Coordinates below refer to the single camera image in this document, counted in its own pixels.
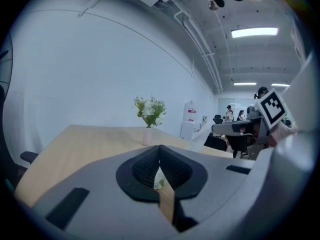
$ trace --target white wall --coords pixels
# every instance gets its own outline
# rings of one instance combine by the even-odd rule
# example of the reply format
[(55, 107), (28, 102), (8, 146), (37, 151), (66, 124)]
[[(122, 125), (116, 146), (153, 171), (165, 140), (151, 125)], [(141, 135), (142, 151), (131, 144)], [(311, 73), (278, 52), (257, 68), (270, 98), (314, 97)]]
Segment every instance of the white wall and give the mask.
[(215, 115), (218, 114), (218, 104), (219, 99), (249, 99), (254, 101), (254, 92), (251, 91), (226, 91), (220, 94), (216, 94), (214, 96), (214, 108), (213, 112)]
[(185, 102), (198, 103), (199, 119), (213, 114), (212, 81), (177, 24), (132, 0), (102, 0), (78, 18), (89, 1), (34, 0), (11, 29), (3, 128), (20, 165), (29, 165), (22, 152), (41, 152), (70, 124), (144, 126), (136, 95), (165, 102), (159, 128), (176, 136)]

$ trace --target floor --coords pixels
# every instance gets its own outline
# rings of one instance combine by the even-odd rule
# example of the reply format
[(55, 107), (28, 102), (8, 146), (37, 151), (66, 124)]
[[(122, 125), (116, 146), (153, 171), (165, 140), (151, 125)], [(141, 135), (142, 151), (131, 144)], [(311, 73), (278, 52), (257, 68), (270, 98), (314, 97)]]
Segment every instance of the floor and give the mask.
[[(234, 153), (234, 150), (231, 148), (231, 146), (228, 145), (227, 149), (226, 149), (226, 152), (229, 152), (229, 153)], [(238, 153), (236, 154), (236, 157), (235, 158), (240, 158), (241, 156), (241, 152), (238, 151)], [(248, 156), (243, 156), (242, 159), (248, 159)]]

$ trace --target pipe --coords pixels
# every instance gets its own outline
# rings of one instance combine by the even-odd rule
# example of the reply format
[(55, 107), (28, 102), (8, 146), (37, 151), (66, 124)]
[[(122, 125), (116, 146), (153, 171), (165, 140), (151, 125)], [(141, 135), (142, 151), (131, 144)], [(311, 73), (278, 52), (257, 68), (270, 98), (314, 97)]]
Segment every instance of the pipe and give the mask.
[(221, 24), (221, 21), (219, 19), (219, 16), (217, 14), (216, 11), (213, 11), (214, 12), (214, 15), (216, 17), (216, 19), (218, 20), (219, 22), (219, 25), (220, 25), (220, 28), (221, 28), (221, 31), (222, 31), (222, 34), (223, 34), (223, 38), (224, 38), (224, 41), (225, 41), (225, 45), (226, 45), (226, 51), (228, 53), (228, 58), (229, 58), (229, 67), (230, 67), (230, 73), (232, 74), (232, 66), (231, 66), (231, 59), (230, 59), (230, 51), (229, 51), (229, 45), (228, 45), (228, 42), (227, 42), (227, 38), (226, 38), (226, 33), (224, 31), (224, 28), (222, 27), (222, 24)]
[[(190, 29), (188, 30), (188, 29), (184, 26), (184, 24), (178, 19), (178, 15), (180, 15), (180, 14), (182, 14), (182, 13), (183, 13), (183, 12), (182, 12), (181, 10), (178, 11), (177, 13), (175, 13), (175, 14), (173, 15), (174, 19), (185, 29), (185, 31), (187, 32), (187, 34), (189, 35), (189, 37), (190, 37), (190, 38), (192, 39), (192, 41), (194, 42), (195, 46), (198, 48), (200, 54), (204, 54), (202, 47), (199, 45), (199, 41), (198, 41), (197, 37), (196, 37), (196, 36), (192, 36), (192, 35), (191, 35), (191, 32), (190, 32)], [(207, 61), (206, 58), (203, 58), (203, 60), (204, 60), (204, 63), (206, 64), (206, 66), (208, 67), (209, 73), (210, 73), (210, 75), (211, 75), (211, 77), (212, 77), (212, 80), (213, 80), (213, 83), (214, 83), (215, 87), (218, 89), (218, 92), (219, 92), (219, 90), (220, 90), (220, 89), (219, 89), (219, 86), (217, 85), (217, 82), (216, 82), (216, 80), (215, 80), (215, 77), (213, 76), (213, 73), (212, 73), (213, 69), (210, 68), (211, 65), (209, 65), (209, 61)]]
[(80, 11), (78, 18), (80, 18), (82, 15), (84, 15), (84, 13), (98, 0), (91, 0), (90, 2), (88, 2), (86, 4), (86, 6), (82, 9), (82, 11)]
[(195, 69), (195, 60), (194, 58), (192, 58), (192, 65), (191, 65), (191, 76), (193, 77), (194, 76), (194, 69)]
[(214, 52), (211, 52), (211, 53), (208, 53), (208, 54), (202, 55), (202, 57), (210, 56), (210, 55), (215, 55), (215, 53), (214, 53)]
[[(198, 28), (198, 26), (197, 26), (197, 24), (195, 23), (195, 21), (192, 19), (192, 16), (191, 16), (176, 0), (172, 0), (172, 2), (173, 2), (173, 3), (175, 4), (175, 6), (177, 6), (178, 9), (180, 10), (179, 14), (182, 12), (182, 13), (184, 13), (184, 14), (188, 17), (190, 24), (192, 25), (192, 27), (195, 29), (195, 31), (197, 32), (197, 34), (198, 34), (199, 37), (201, 38), (201, 40), (202, 40), (205, 48), (208, 50), (209, 53), (212, 54), (211, 49), (210, 49), (210, 47), (209, 47), (206, 39), (204, 38), (201, 30)], [(221, 79), (220, 79), (219, 70), (218, 70), (218, 67), (217, 67), (217, 65), (216, 65), (216, 61), (215, 61), (215, 58), (213, 57), (213, 55), (210, 55), (210, 58), (211, 58), (211, 60), (212, 60), (212, 62), (213, 62), (213, 66), (214, 66), (214, 69), (215, 69), (215, 75), (216, 75), (216, 78), (217, 78), (217, 84), (218, 84), (217, 89), (218, 89), (218, 92), (220, 93), (220, 91), (222, 91), (223, 88), (222, 88), (222, 83), (221, 83)]]
[[(191, 33), (192, 33), (191, 28), (190, 28), (187, 24), (184, 24), (183, 21), (182, 21), (182, 26), (187, 30), (187, 32), (190, 34), (190, 36), (192, 36), (192, 35), (191, 35)], [(194, 39), (194, 42), (195, 42), (195, 43), (197, 43), (198, 49), (200, 50), (200, 54), (201, 54), (201, 55), (205, 54), (205, 51), (204, 51), (203, 47), (200, 45), (200, 42), (199, 42), (198, 38), (197, 38), (196, 36), (192, 36), (191, 38)], [(202, 58), (203, 58), (203, 60), (205, 61), (206, 66), (209, 68), (209, 73), (210, 73), (210, 75), (211, 75), (211, 77), (212, 77), (212, 79), (213, 79), (213, 82), (214, 82), (214, 84), (215, 84), (215, 87), (218, 89), (218, 92), (220, 92), (220, 91), (219, 91), (220, 86), (218, 85), (218, 82), (217, 82), (217, 80), (216, 80), (216, 77), (217, 77), (217, 76), (215, 75), (215, 72), (214, 72), (214, 70), (213, 70), (213, 67), (212, 67), (210, 61), (208, 60), (207, 57), (202, 57)]]

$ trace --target black chair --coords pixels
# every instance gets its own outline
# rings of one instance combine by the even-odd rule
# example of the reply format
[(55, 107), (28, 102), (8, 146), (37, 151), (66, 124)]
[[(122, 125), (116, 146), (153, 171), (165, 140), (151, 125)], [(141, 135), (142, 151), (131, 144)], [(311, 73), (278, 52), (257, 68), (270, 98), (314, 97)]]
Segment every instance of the black chair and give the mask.
[(5, 90), (0, 85), (0, 167), (2, 177), (7, 179), (15, 188), (18, 185), (18, 172), (19, 168), (13, 161), (5, 141), (4, 128), (3, 128), (3, 111), (5, 103)]
[(34, 153), (34, 152), (30, 152), (30, 151), (25, 151), (20, 155), (20, 158), (28, 163), (30, 163), (30, 165), (32, 164), (32, 162), (37, 158), (39, 154)]
[(285, 120), (285, 125), (291, 127), (291, 121), (289, 119)]
[(216, 150), (222, 150), (222, 151), (227, 151), (227, 143), (225, 140), (219, 137), (215, 137), (212, 135), (209, 135), (208, 138), (206, 139), (204, 146), (213, 148)]
[[(5, 180), (8, 180), (15, 189), (22, 178), (22, 175), (19, 172), (20, 167), (12, 159), (5, 141), (3, 127), (4, 103), (5, 91), (0, 85), (0, 170), (2, 177)], [(37, 155), (38, 154), (33, 152), (24, 152), (20, 155), (20, 157), (31, 164), (36, 159)]]
[(222, 124), (222, 122), (224, 121), (223, 119), (221, 118), (213, 118), (212, 119), (216, 124)]

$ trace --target green leaves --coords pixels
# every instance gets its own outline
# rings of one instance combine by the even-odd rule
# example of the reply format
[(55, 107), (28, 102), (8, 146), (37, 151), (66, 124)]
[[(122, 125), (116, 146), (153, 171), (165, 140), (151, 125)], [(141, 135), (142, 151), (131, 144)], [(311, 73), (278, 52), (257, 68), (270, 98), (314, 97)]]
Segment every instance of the green leaves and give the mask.
[(166, 106), (163, 101), (157, 100), (151, 95), (150, 99), (146, 100), (142, 97), (136, 97), (134, 105), (138, 108), (137, 116), (142, 118), (147, 127), (159, 126), (162, 124), (162, 119), (166, 114)]

